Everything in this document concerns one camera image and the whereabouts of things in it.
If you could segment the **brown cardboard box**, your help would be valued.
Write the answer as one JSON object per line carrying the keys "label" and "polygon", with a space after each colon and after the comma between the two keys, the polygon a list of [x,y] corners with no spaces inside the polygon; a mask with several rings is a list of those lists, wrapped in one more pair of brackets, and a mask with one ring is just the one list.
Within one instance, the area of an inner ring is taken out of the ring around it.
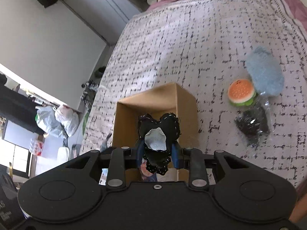
{"label": "brown cardboard box", "polygon": [[180,124],[179,145],[182,148],[199,146],[196,99],[176,83],[120,99],[116,104],[112,146],[134,147],[138,139],[138,118],[147,113],[156,120],[165,113],[174,113]]}

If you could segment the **clear bag with black items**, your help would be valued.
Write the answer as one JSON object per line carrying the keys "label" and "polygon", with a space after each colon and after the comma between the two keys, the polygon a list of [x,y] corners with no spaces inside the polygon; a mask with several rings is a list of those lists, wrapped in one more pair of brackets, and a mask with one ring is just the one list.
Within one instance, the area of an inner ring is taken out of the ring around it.
{"label": "clear bag with black items", "polygon": [[270,103],[266,93],[260,93],[246,110],[240,113],[234,123],[243,135],[247,147],[257,148],[263,138],[271,133]]}

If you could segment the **hamburger plush toy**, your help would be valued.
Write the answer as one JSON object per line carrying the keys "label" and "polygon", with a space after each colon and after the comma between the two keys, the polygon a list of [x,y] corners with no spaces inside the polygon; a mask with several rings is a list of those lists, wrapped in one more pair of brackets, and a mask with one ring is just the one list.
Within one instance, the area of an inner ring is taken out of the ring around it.
{"label": "hamburger plush toy", "polygon": [[239,79],[231,83],[227,96],[235,106],[250,106],[254,102],[257,92],[253,83],[247,79]]}

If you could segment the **blue fluffy plush toy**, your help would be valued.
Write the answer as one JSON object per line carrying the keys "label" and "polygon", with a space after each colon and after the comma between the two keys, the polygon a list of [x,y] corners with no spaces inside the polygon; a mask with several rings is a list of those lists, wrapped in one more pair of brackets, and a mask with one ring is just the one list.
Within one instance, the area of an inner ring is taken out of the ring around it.
{"label": "blue fluffy plush toy", "polygon": [[275,97],[283,91],[281,66],[266,48],[257,47],[247,56],[245,66],[258,94]]}

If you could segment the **blue tissue pack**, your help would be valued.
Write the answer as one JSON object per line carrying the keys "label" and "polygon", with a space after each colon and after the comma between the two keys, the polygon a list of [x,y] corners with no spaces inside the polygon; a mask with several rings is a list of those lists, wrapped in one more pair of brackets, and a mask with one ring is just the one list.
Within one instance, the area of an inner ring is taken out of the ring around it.
{"label": "blue tissue pack", "polygon": [[151,173],[146,169],[146,161],[144,161],[141,165],[140,165],[140,173],[141,173],[141,177],[142,180],[144,182],[156,182],[157,181],[157,176],[155,173]]}

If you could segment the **pink white plastic bag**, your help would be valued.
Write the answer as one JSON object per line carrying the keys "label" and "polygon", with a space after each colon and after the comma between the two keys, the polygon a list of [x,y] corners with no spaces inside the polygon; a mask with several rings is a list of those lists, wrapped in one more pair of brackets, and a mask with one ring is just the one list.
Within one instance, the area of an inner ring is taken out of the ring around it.
{"label": "pink white plastic bag", "polygon": [[78,114],[67,106],[61,105],[55,110],[55,119],[61,123],[68,137],[73,136],[78,129]]}

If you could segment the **grey white plastic bag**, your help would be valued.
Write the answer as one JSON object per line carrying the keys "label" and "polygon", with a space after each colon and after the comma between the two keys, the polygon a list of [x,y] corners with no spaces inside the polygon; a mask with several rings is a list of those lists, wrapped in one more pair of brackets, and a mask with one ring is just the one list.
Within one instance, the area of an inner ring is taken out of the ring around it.
{"label": "grey white plastic bag", "polygon": [[55,111],[52,106],[36,106],[35,121],[39,128],[45,133],[57,138],[64,137],[64,129],[55,118]]}

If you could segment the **red white bottle pack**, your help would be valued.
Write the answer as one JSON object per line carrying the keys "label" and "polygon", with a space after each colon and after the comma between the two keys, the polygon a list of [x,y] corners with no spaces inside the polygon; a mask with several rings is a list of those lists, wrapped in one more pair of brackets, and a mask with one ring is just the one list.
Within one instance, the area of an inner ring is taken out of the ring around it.
{"label": "red white bottle pack", "polygon": [[29,151],[31,154],[35,156],[41,156],[43,148],[44,148],[44,142],[38,139],[31,139],[29,147]]}

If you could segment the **white patterned bed cover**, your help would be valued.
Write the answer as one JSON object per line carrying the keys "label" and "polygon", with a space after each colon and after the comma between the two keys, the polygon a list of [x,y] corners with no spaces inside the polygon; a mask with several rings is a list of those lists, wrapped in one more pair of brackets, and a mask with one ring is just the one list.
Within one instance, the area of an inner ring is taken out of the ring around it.
{"label": "white patterned bed cover", "polygon": [[[259,46],[279,62],[285,86],[270,100],[271,136],[250,149],[227,89],[247,76],[246,58]],[[171,0],[134,16],[107,64],[81,151],[112,133],[120,99],[166,83],[196,98],[204,152],[224,149],[293,185],[306,177],[306,0]]]}

